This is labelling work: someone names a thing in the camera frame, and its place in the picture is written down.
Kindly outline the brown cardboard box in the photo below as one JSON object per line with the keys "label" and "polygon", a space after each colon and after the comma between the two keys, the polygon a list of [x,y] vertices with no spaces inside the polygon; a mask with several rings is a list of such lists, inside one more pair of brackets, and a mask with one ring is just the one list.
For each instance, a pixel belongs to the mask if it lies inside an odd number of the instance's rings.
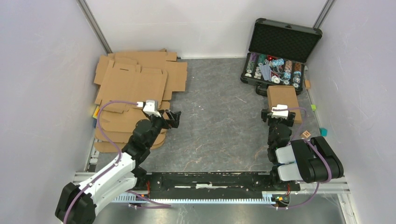
{"label": "brown cardboard box", "polygon": [[277,105],[287,105],[288,108],[299,107],[295,88],[293,86],[269,86],[267,89],[269,108]]}

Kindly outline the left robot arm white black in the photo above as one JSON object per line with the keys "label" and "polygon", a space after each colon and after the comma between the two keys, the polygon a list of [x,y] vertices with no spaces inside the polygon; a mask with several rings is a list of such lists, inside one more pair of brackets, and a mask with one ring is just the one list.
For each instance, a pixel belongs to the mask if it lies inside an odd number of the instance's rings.
{"label": "left robot arm white black", "polygon": [[116,197],[147,184],[146,171],[139,165],[163,129],[178,128],[181,112],[159,110],[145,112],[126,145],[115,159],[79,184],[68,183],[62,189],[55,216],[64,224],[92,224],[96,216]]}

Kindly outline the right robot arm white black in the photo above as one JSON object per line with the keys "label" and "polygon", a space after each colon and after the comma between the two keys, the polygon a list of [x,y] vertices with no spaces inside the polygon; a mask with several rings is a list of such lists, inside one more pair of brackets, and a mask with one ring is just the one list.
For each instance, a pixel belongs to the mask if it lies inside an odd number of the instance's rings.
{"label": "right robot arm white black", "polygon": [[292,138],[295,116],[286,105],[261,112],[263,122],[269,126],[268,158],[275,165],[269,181],[271,187],[282,190],[291,181],[312,183],[342,178],[344,167],[323,136]]}

